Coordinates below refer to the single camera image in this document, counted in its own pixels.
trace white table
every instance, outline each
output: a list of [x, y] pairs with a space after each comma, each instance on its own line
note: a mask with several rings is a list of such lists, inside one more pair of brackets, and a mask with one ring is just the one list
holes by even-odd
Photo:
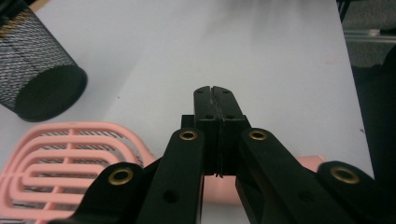
[[[161, 157], [192, 92], [221, 86], [294, 156], [373, 175], [335, 0], [51, 0], [37, 16], [89, 75], [47, 122], [117, 122]], [[3, 167], [35, 124], [2, 106], [0, 122]], [[203, 223], [221, 222], [248, 221], [242, 207], [206, 204]]]

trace pen holder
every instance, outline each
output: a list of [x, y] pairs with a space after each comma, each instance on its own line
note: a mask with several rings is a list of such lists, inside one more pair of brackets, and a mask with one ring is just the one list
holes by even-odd
[[27, 121], [63, 113], [87, 76], [22, 1], [0, 0], [0, 104]]

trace black metal mesh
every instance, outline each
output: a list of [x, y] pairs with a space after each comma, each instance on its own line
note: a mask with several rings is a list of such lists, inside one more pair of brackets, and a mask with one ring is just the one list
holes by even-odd
[[14, 110], [20, 90], [40, 73], [76, 65], [24, 3], [14, 3], [0, 18], [0, 104]]

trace brass ring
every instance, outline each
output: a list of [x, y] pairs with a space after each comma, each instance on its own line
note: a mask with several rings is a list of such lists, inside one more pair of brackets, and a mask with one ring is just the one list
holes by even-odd
[[182, 132], [179, 137], [185, 141], [191, 141], [198, 137], [198, 134], [194, 131], [185, 131]]
[[357, 184], [359, 183], [359, 177], [350, 169], [343, 166], [334, 166], [330, 169], [330, 173], [334, 178], [347, 184]]
[[[124, 173], [126, 176], [123, 176], [122, 178], [117, 177], [118, 174]], [[134, 172], [129, 167], [126, 168], [119, 168], [111, 175], [108, 177], [108, 183], [118, 186], [118, 185], [124, 185], [128, 183], [130, 180], [132, 180], [132, 177], [134, 177]]]
[[252, 139], [258, 140], [258, 141], [263, 141], [263, 140], [265, 140], [268, 137], [268, 135], [265, 132], [262, 132], [262, 131], [251, 131], [248, 135]]

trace gray carpet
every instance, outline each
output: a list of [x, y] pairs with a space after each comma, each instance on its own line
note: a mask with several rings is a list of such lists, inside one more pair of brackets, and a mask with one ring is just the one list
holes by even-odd
[[[351, 2], [343, 21], [348, 30], [396, 28], [396, 0], [365, 0]], [[346, 42], [352, 65], [371, 67], [382, 64], [395, 44]]]

